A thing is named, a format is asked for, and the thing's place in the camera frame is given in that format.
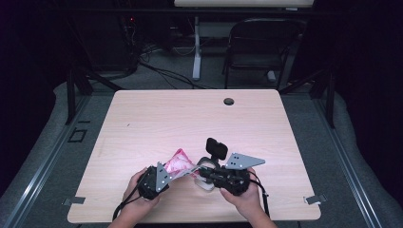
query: light wood surface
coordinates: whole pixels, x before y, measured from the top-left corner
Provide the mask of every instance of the light wood surface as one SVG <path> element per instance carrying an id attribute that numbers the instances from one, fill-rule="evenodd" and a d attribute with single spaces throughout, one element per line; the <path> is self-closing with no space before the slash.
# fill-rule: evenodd
<path id="1" fill-rule="evenodd" d="M 175 0 L 176 7 L 189 8 L 310 8 L 314 0 Z"/>
<path id="2" fill-rule="evenodd" d="M 225 98 L 235 103 L 226 105 Z M 118 91 L 107 112 L 68 220 L 111 222 L 130 177 L 182 148 L 196 163 L 209 157 L 207 138 L 266 160 L 254 167 L 269 193 L 273 220 L 318 219 L 317 205 L 293 131 L 276 90 L 131 90 Z M 205 192 L 191 177 L 173 180 L 143 222 L 244 221 L 218 189 Z"/>

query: office chair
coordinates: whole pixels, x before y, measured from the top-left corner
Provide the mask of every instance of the office chair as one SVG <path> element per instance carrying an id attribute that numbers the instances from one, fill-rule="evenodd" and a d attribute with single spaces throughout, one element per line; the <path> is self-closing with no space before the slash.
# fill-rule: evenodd
<path id="1" fill-rule="evenodd" d="M 228 87 L 230 69 L 279 72 L 279 88 L 290 46 L 304 31 L 305 23 L 292 19 L 250 18 L 230 31 L 222 74 Z"/>

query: dark background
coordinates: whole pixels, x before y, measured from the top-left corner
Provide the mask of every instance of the dark background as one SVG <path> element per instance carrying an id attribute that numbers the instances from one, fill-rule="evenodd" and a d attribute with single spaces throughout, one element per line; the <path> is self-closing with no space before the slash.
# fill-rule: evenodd
<path id="1" fill-rule="evenodd" d="M 54 7 L 54 2 L 0 3 L 0 194 L 7 189 L 47 123 L 55 102 L 53 88 L 66 80 L 73 66 L 113 66 L 125 70 L 133 63 L 124 36 L 108 33 L 119 27 L 116 18 L 110 22 L 94 19 L 87 26 L 96 31 L 93 33 L 96 36 L 84 36 L 80 40 L 66 18 L 45 14 L 40 10 L 43 7 Z M 302 79 L 327 66 L 337 38 L 349 31 L 349 45 L 339 50 L 342 58 L 336 69 L 336 91 L 346 101 L 364 159 L 385 189 L 403 205 L 403 172 L 399 171 L 403 164 L 400 129 L 403 126 L 403 23 L 398 1 L 377 5 L 368 0 L 354 7 L 352 1 L 316 0 L 314 10 L 358 13 L 349 18 L 350 25 L 310 21 L 291 80 Z M 80 28 L 84 24 L 79 19 L 70 19 L 77 26 L 74 29 L 85 29 Z M 164 31 L 164 28 L 152 31 Z M 101 42 L 97 44 L 101 49 L 96 55 L 88 56 L 87 50 L 95 45 L 90 39 L 95 38 Z M 105 53 L 120 57 L 108 59 Z"/>

